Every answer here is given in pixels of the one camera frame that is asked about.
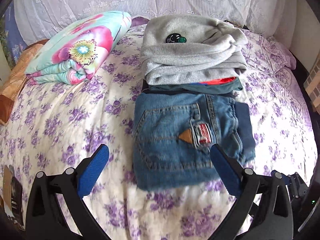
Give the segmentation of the blue denim jeans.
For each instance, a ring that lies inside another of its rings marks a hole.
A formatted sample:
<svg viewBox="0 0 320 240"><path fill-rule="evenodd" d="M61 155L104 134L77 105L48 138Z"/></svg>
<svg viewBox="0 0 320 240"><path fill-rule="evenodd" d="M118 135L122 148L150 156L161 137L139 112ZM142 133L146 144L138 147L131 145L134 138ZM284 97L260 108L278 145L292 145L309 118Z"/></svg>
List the blue denim jeans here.
<svg viewBox="0 0 320 240"><path fill-rule="evenodd" d="M133 129L133 169L144 191L217 179L213 145L242 165L255 157L249 107L228 96L142 93Z"/></svg>

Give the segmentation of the gold flat box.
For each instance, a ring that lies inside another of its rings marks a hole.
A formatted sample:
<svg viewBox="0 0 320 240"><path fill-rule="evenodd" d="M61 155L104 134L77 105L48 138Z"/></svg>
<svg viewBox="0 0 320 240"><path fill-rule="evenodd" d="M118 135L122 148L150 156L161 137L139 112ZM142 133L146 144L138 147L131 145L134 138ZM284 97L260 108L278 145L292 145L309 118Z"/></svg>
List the gold flat box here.
<svg viewBox="0 0 320 240"><path fill-rule="evenodd" d="M11 187L12 187L13 175L11 170L5 165L3 172L3 200L8 206L9 210L12 210L11 207Z"/></svg>

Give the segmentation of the red folded garment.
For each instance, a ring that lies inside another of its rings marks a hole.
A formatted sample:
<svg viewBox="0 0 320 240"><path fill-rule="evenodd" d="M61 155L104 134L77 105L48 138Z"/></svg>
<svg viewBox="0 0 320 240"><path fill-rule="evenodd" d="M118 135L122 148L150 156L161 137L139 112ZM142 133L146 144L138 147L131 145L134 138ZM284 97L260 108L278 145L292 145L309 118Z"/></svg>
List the red folded garment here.
<svg viewBox="0 0 320 240"><path fill-rule="evenodd" d="M202 85L221 85L221 84L233 82L236 79L237 79L237 77L227 77L227 78L223 78L223 79L213 79L210 81L204 81L204 82L201 82L200 84L202 84Z"/></svg>

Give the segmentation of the brown orange pillow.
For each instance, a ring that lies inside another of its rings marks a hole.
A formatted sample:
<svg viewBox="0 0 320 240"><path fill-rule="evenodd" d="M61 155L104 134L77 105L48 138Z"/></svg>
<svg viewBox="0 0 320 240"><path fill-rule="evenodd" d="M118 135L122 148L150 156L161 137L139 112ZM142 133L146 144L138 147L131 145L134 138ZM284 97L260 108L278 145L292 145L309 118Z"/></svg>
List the brown orange pillow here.
<svg viewBox="0 0 320 240"><path fill-rule="evenodd" d="M24 71L27 65L48 41L45 39L28 46L18 59L9 79L1 87L1 125L7 125L14 104L25 86L27 78Z"/></svg>

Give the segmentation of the floral turquoise pink folded blanket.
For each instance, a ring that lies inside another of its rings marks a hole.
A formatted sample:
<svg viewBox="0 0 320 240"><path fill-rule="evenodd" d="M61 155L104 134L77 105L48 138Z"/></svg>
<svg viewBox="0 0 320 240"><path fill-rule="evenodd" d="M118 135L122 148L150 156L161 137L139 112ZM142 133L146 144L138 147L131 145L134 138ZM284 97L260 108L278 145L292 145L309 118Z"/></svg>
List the floral turquoise pink folded blanket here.
<svg viewBox="0 0 320 240"><path fill-rule="evenodd" d="M28 64L32 85L90 80L131 27L123 11L108 11L76 21L53 36Z"/></svg>

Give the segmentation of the brown patterned cardboard box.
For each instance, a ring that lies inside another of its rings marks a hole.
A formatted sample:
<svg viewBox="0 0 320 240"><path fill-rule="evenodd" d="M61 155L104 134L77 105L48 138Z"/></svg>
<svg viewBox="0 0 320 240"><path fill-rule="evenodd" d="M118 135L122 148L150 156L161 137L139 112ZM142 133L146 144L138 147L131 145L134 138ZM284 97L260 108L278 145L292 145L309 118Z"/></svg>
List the brown patterned cardboard box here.
<svg viewBox="0 0 320 240"><path fill-rule="evenodd" d="M319 82L320 82L320 68L319 68L319 55L316 58L316 61L313 67L310 70L309 76L304 82L304 88L311 99L313 107L319 112Z"/></svg>

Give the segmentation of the purple floral pillow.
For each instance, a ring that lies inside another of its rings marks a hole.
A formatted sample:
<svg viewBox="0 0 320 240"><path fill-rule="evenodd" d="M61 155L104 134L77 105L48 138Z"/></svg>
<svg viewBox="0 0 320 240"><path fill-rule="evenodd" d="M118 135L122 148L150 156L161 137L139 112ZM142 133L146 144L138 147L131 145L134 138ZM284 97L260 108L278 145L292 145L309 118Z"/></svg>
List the purple floral pillow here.
<svg viewBox="0 0 320 240"><path fill-rule="evenodd" d="M295 70L296 59L292 53L274 37L264 38L261 43L263 52L266 52L266 62L271 65L272 72L277 72L281 68Z"/></svg>

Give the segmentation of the grey folded sweatshirt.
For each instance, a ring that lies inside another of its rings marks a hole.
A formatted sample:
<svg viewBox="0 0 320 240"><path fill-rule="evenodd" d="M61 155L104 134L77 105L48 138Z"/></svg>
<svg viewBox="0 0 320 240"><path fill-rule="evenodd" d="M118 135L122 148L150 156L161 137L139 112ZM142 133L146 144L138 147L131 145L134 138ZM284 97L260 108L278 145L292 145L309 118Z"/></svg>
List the grey folded sweatshirt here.
<svg viewBox="0 0 320 240"><path fill-rule="evenodd" d="M244 32L231 23L198 15L168 15L146 25L140 50L148 85L204 83L238 77L247 69Z"/></svg>

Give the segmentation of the lilac lace headboard cover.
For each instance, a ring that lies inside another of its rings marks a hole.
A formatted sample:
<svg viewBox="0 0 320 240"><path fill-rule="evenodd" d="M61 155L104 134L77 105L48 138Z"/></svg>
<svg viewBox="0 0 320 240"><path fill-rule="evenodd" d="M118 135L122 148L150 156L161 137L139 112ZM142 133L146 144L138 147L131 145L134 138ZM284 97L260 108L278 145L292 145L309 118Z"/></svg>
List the lilac lace headboard cover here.
<svg viewBox="0 0 320 240"><path fill-rule="evenodd" d="M171 14L210 16L290 46L297 0L14 0L15 20L27 44L50 38L77 20L114 10L148 19Z"/></svg>

